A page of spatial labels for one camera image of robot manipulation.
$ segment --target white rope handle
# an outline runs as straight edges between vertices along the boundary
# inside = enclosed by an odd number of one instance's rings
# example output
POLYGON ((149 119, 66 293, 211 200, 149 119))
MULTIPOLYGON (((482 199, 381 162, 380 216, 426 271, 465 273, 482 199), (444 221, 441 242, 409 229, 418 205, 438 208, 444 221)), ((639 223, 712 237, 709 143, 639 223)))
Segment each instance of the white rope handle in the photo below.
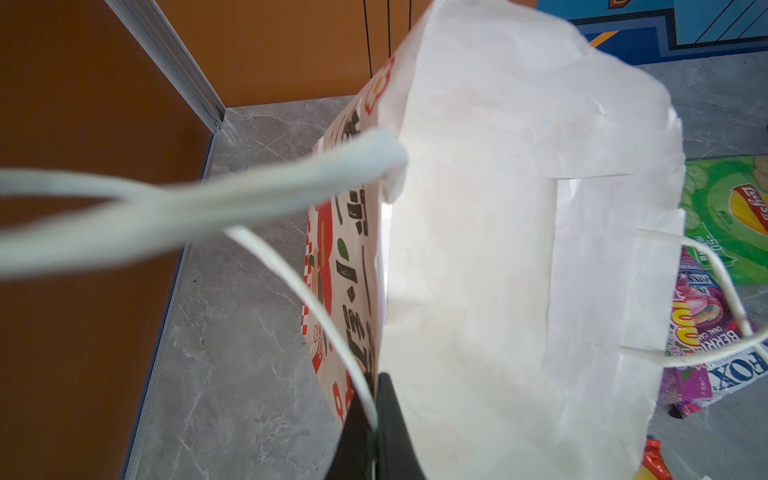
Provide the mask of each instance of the white rope handle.
POLYGON ((628 346, 621 347, 624 353, 632 356, 646 359, 650 362, 656 363, 663 367, 683 367, 683 366, 695 366, 706 363, 712 363, 717 360, 723 359, 734 353, 741 352, 742 350, 753 347, 760 356, 764 359, 768 359, 768 350, 763 345, 763 342, 768 339, 768 327, 762 328, 759 332, 754 333, 750 321, 746 316, 746 309, 741 303, 736 287, 733 285, 733 281, 728 274, 728 269, 720 259, 720 256, 715 253, 708 245, 697 242, 688 237, 682 235, 675 235, 674 233, 656 232, 652 230, 640 230, 641 236, 648 239, 673 241, 680 245, 687 247, 693 247, 699 250, 701 253, 707 255, 712 266, 712 271, 715 280, 720 284, 720 289, 723 291, 725 300, 728 303, 733 318, 736 320, 741 332, 742 339, 733 343, 721 346, 718 349, 709 350, 701 353, 691 353, 683 356, 667 356, 661 352, 651 352, 649 350, 635 349, 628 346))
POLYGON ((344 188, 368 183, 377 177, 383 177, 382 181, 385 185, 382 189, 385 195, 389 196, 387 200, 394 201, 402 189, 402 174, 406 163, 406 153, 396 137, 384 131, 373 130, 344 147, 313 157, 308 161, 277 169, 260 167, 248 174, 211 180, 203 186, 173 190, 163 190, 149 184, 103 175, 76 174, 59 170, 0 168, 0 196, 112 197, 133 201, 131 204, 90 209, 84 214, 70 215, 58 220, 43 220, 33 224, 32 227, 18 229, 11 233, 0 231, 0 278, 74 270, 84 266, 104 266, 145 257, 155 253, 162 246, 171 247, 198 237, 201 233, 209 232, 215 226, 221 227, 223 222, 216 216, 220 214, 220 217, 225 217, 229 221, 223 224, 224 233, 282 278, 310 308, 349 371, 349 378, 355 386, 368 423, 376 432, 379 418, 366 377, 325 308, 301 276, 267 242, 243 225, 234 227, 226 227, 226 225, 238 223, 230 221, 231 219, 264 220, 284 214, 287 210, 309 208, 344 188), (216 202, 218 202, 218 210, 205 208, 216 202), (187 208, 187 203, 191 204, 192 208, 187 208), (167 208, 169 205, 177 207, 177 210, 167 208), (62 242, 81 241, 93 246, 94 242, 87 241, 90 240, 89 235, 121 221, 129 222, 128 229, 134 228, 144 235, 154 234, 162 237, 165 223, 162 221, 142 223, 139 221, 141 215, 152 214, 155 210, 156 220, 165 220, 170 223, 173 219, 164 215, 178 212, 178 208, 194 217, 187 222, 186 230, 177 229, 177 235, 166 235, 163 237, 164 242, 143 243, 141 248, 134 249, 132 255, 128 257, 119 255, 119 252, 112 257, 103 255, 99 257, 99 253, 103 253, 105 247, 119 250, 124 248, 126 241, 129 241, 114 235, 97 236, 96 244, 102 250, 92 250, 91 259, 83 257, 87 252, 81 248, 70 250, 78 255, 70 255, 68 262, 50 262, 51 258, 55 260, 57 254, 67 250, 58 249, 43 255, 45 249, 52 249, 55 243, 62 245, 62 242), (51 230, 57 229, 59 233, 68 233, 68 235, 49 238, 48 236, 52 235, 51 230), (23 243, 34 243, 35 248, 25 249, 23 243), (41 262, 40 257, 46 257, 50 263, 41 262))

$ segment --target yellow stripe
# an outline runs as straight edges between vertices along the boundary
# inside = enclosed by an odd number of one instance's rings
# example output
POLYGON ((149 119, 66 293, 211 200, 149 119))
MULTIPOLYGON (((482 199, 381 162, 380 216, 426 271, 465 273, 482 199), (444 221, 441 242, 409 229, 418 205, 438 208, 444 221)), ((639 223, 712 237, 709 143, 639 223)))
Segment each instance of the yellow stripe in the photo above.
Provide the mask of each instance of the yellow stripe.
POLYGON ((616 35, 618 31, 606 31, 605 33, 599 34, 597 37, 593 38, 592 41, 589 42, 589 45, 592 45, 593 47, 597 47, 598 45, 601 45, 604 41, 608 40, 610 37, 616 35))

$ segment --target gray marble surface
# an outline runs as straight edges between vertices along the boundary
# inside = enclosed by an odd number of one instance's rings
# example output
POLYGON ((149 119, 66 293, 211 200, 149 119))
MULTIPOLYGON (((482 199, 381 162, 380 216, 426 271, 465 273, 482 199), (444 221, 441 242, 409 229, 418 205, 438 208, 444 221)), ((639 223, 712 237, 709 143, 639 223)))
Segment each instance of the gray marble surface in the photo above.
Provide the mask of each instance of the gray marble surface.
MULTIPOLYGON (((228 109, 207 177, 310 153, 348 101, 228 109)), ((253 229, 303 272, 306 213, 253 229)), ((301 305, 228 238, 188 245, 127 478, 323 478, 340 427, 303 345, 301 305)))
MULTIPOLYGON (((768 154, 768 52, 644 65, 683 119, 689 158, 768 154)), ((768 285, 739 287, 750 318, 768 320, 768 285)), ((675 480, 768 478, 768 380, 685 420, 659 408, 649 434, 675 480)))
MULTIPOLYGON (((670 90, 688 157, 768 153, 768 53, 641 67, 670 90)), ((227 111, 208 176, 310 152, 347 100, 227 111)), ((303 268, 306 215, 256 227, 303 268)), ((768 318, 768 286, 741 289, 768 318)), ((187 247, 127 478, 322 478, 339 426, 316 387, 300 335, 300 301, 224 237, 187 247)), ((689 419, 659 410, 675 480, 768 478, 768 381, 689 419)))

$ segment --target paper bag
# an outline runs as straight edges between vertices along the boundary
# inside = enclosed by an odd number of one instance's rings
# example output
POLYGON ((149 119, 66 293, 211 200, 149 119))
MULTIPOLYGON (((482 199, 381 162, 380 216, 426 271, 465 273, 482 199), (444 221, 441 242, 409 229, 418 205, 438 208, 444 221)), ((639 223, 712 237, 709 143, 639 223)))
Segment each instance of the paper bag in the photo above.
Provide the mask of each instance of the paper bag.
MULTIPOLYGON (((632 478, 661 368, 620 347, 664 349, 680 249, 637 230, 684 223, 664 86, 549 15, 436 0, 316 148, 373 125, 408 151, 402 196, 311 210, 306 281, 391 374, 427 476, 632 478)), ((302 328, 343 420, 346 371, 302 328)))

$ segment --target lay's logo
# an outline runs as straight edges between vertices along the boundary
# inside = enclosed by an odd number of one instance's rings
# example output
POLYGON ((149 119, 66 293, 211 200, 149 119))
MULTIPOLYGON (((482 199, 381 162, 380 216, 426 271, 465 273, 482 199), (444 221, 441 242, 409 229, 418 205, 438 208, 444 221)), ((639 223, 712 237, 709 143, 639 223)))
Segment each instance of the lay's logo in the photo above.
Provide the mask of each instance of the lay's logo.
POLYGON ((745 226, 768 237, 768 197, 753 185, 735 187, 730 194, 730 212, 745 226))

